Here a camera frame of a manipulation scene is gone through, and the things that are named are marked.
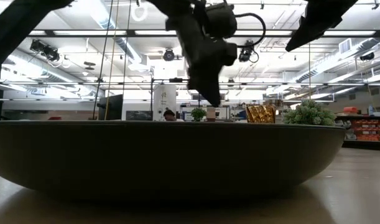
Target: small potted plant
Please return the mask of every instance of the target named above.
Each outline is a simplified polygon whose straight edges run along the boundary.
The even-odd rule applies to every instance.
[[[206,116],[206,111],[201,108],[195,108],[191,111],[191,116],[194,118],[194,121],[201,121]]]
[[[284,115],[284,123],[334,126],[335,118],[332,111],[322,108],[321,103],[305,100],[295,110],[289,110]]]

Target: vertical rod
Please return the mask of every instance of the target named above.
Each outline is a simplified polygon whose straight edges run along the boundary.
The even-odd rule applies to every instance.
[[[153,101],[154,101],[154,78],[151,78],[151,120],[154,120],[154,109],[153,109]]]

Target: ceiling duct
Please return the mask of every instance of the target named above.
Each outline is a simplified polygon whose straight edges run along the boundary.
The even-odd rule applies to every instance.
[[[288,80],[289,83],[297,82],[301,83],[305,80],[308,80],[310,77],[315,75],[319,75],[329,69],[335,68],[336,66],[341,65],[348,61],[348,59],[360,57],[365,53],[368,53],[373,50],[373,48],[380,44],[380,38],[369,38],[359,42],[358,44],[354,44],[351,50],[346,51],[341,54],[339,50],[334,51],[333,53],[328,54],[327,56],[318,60],[311,70],[309,68],[305,68],[302,71],[296,73],[294,77]],[[286,89],[288,86],[281,85],[277,87],[273,87],[274,89],[271,92],[280,93]]]
[[[18,63],[21,63],[20,72],[28,75],[27,78],[41,79],[43,82],[83,82],[83,80],[76,78],[58,68],[54,68],[46,62],[34,58],[31,55],[27,55],[20,50],[15,50],[8,57],[8,64],[15,65]],[[94,92],[97,91],[95,86],[86,86],[83,88],[87,88],[88,90]],[[104,91],[99,91],[99,96],[103,95]]]
[[[81,0],[79,1],[81,6],[87,8],[91,17],[97,22],[97,24],[105,30],[115,30],[116,21],[111,18],[109,20],[109,12],[102,0]],[[115,43],[121,48],[121,50],[127,55],[131,63],[141,63],[141,56],[133,49],[133,47],[127,42],[126,38],[115,37],[113,38]]]

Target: bowl rim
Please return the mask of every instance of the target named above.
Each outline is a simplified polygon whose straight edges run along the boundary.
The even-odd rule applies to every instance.
[[[304,129],[336,129],[345,130],[338,126],[321,126],[311,124],[262,124],[262,123],[230,123],[230,122],[169,122],[169,121],[0,121],[0,126],[33,126],[33,125],[94,125],[94,126],[111,126],[111,125],[147,125],[147,126],[171,126],[171,127],[216,127],[216,126],[236,126],[247,128],[304,128]]]

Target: person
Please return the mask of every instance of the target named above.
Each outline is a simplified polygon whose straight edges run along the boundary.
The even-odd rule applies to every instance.
[[[166,121],[184,121],[182,119],[177,119],[175,113],[172,110],[166,110],[164,113],[164,118]]]

